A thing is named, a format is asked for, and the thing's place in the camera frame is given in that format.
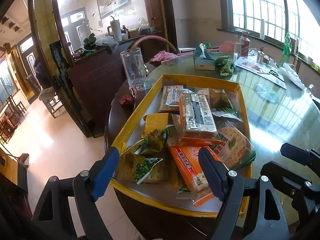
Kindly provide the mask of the round cracker green pack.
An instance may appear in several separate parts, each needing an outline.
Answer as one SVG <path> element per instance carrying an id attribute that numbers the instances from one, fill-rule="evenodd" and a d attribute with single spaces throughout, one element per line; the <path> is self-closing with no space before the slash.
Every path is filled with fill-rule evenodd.
<path id="1" fill-rule="evenodd" d="M 255 160 L 254 146 L 233 123 L 220 120 L 217 123 L 217 132 L 221 142 L 210 145 L 210 148 L 229 170 L 241 169 Z"/>

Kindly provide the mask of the blue soda cracker pack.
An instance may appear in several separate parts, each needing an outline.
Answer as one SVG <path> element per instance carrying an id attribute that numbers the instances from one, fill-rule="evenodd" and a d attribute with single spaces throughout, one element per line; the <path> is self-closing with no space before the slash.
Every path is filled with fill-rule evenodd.
<path id="1" fill-rule="evenodd" d="M 183 88 L 183 85 L 163 86 L 159 113 L 177 112 L 179 110 L 178 97 L 180 90 Z"/>

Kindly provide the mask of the pink round fan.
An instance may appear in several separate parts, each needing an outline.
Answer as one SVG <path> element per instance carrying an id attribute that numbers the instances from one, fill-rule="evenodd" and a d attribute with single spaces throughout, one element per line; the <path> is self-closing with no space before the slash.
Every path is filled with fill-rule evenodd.
<path id="1" fill-rule="evenodd" d="M 233 41 L 224 41 L 220 44 L 218 51 L 221 53 L 234 53 L 234 42 Z"/>

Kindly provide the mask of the green pea cracker pack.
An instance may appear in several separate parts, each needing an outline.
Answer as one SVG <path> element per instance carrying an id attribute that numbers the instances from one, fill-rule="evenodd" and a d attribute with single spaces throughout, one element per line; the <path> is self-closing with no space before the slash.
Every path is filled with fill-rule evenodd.
<path id="1" fill-rule="evenodd" d="M 126 180 L 137 185 L 157 184 L 167 181 L 164 156 L 124 154 L 118 166 L 118 180 Z"/>

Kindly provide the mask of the red label liquor bottle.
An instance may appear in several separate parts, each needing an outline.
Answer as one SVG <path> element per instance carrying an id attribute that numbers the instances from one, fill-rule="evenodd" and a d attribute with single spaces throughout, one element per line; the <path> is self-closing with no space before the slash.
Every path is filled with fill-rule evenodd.
<path id="1" fill-rule="evenodd" d="M 242 36 L 240 37 L 240 45 L 241 45 L 240 55 L 244 57 L 248 57 L 250 40 L 248 38 L 247 32 L 242 33 Z"/>

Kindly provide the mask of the small clear liquor bottle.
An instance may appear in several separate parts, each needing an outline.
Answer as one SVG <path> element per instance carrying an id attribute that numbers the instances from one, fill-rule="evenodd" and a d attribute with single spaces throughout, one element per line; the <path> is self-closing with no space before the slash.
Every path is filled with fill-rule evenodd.
<path id="1" fill-rule="evenodd" d="M 257 54 L 257 63 L 263 63 L 264 56 L 264 46 L 260 46 Z"/>

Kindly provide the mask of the small yellow snack pack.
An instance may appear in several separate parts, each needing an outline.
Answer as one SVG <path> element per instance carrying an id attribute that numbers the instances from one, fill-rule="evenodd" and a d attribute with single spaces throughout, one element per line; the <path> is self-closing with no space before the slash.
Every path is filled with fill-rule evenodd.
<path id="1" fill-rule="evenodd" d="M 142 137 L 152 132 L 155 129 L 165 129 L 168 124 L 171 123 L 171 114 L 170 113 L 155 113 L 148 114 L 143 117 L 144 127 Z"/>

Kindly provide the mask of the dark wooden sideboard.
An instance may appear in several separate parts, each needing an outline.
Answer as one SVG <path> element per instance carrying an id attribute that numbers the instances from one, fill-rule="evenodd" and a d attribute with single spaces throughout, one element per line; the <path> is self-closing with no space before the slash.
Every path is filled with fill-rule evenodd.
<path id="1" fill-rule="evenodd" d="M 112 100 L 126 80 L 120 53 L 139 38 L 142 35 L 120 42 L 114 53 L 107 47 L 99 49 L 67 70 L 90 137 L 104 133 Z"/>

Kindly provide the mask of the silver snack wrapper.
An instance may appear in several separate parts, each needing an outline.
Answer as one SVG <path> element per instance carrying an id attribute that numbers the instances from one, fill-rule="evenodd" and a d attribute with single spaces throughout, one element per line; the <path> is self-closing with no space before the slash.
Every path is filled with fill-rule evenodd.
<path id="1" fill-rule="evenodd" d="M 187 88 L 169 88 L 165 105 L 169 107 L 178 107 L 180 96 L 189 93 L 193 92 Z"/>

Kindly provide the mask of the orange cracker pack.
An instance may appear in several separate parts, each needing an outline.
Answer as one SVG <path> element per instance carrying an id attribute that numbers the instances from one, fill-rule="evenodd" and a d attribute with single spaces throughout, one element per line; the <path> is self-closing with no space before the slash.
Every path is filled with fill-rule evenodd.
<path id="1" fill-rule="evenodd" d="M 208 181 L 199 163 L 197 146 L 169 146 L 175 164 L 191 192 L 191 200 L 195 207 L 203 205 L 214 197 Z"/>

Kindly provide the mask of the tissue box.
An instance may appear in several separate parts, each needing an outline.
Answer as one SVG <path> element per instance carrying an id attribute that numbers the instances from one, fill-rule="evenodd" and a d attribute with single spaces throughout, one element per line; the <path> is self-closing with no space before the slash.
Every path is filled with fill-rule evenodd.
<path id="1" fill-rule="evenodd" d="M 205 50 L 204 44 L 199 44 L 193 51 L 193 62 L 196 70 L 215 70 L 215 60 Z"/>

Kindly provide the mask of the brown cracker pack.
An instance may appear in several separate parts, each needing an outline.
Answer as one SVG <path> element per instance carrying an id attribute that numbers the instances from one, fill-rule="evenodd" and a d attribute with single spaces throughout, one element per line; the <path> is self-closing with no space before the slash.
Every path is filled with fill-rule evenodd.
<path id="1" fill-rule="evenodd" d="M 179 98 L 179 111 L 181 144 L 206 146 L 221 142 L 205 95 L 182 94 Z"/>

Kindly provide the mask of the green cloth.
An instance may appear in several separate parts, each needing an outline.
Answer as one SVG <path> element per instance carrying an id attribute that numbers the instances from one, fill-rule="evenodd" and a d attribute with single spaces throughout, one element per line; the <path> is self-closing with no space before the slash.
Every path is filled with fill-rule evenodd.
<path id="1" fill-rule="evenodd" d="M 234 63 L 229 55 L 220 56 L 215 60 L 215 68 L 220 71 L 221 77 L 232 76 L 234 73 Z"/>

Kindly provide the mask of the pink cloth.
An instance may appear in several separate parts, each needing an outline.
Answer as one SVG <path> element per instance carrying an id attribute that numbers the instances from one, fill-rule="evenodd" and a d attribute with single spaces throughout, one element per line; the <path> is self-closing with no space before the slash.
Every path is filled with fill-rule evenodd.
<path id="1" fill-rule="evenodd" d="M 162 63 L 162 62 L 165 62 L 165 61 L 169 61 L 169 60 L 175 59 L 177 57 L 178 57 L 177 55 L 163 50 L 163 51 L 160 51 L 159 53 L 157 53 L 150 60 L 150 62 L 160 62 L 160 63 Z"/>

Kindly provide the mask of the white plastic bag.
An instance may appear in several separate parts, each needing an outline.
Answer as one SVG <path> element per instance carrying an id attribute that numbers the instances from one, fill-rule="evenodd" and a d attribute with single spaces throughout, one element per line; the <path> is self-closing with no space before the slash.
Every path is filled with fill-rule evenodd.
<path id="1" fill-rule="evenodd" d="M 301 90 L 305 89 L 305 86 L 302 83 L 300 77 L 298 76 L 296 71 L 292 68 L 292 64 L 284 62 L 283 66 L 279 68 L 279 71 L 280 71 L 280 74 L 283 77 L 287 77 L 289 80 L 291 80 Z"/>

